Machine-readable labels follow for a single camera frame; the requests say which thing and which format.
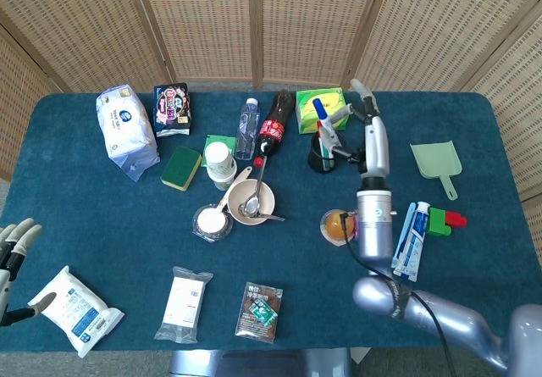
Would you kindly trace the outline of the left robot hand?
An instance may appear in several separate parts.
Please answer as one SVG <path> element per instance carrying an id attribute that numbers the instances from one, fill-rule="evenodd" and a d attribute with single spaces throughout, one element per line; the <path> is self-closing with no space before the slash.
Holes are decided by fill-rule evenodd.
<path id="1" fill-rule="evenodd" d="M 42 226 L 33 218 L 1 229 L 1 326 L 7 327 L 25 319 L 30 319 L 48 308 L 57 296 L 47 293 L 40 301 L 25 308 L 8 310 L 12 284 L 17 278 L 28 250 L 41 234 Z"/>

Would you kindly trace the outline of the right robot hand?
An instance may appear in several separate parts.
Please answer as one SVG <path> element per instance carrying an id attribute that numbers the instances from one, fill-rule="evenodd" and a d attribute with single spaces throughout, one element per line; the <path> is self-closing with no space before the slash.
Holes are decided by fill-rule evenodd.
<path id="1" fill-rule="evenodd" d="M 348 103 L 331 115 L 330 122 L 334 124 L 348 115 L 355 115 L 364 124 L 363 147 L 359 151 L 348 152 L 344 147 L 333 145 L 331 152 L 358 164 L 362 178 L 385 178 L 390 173 L 389 143 L 376 97 L 358 79 L 351 79 L 351 87 L 360 96 L 363 110 Z"/>

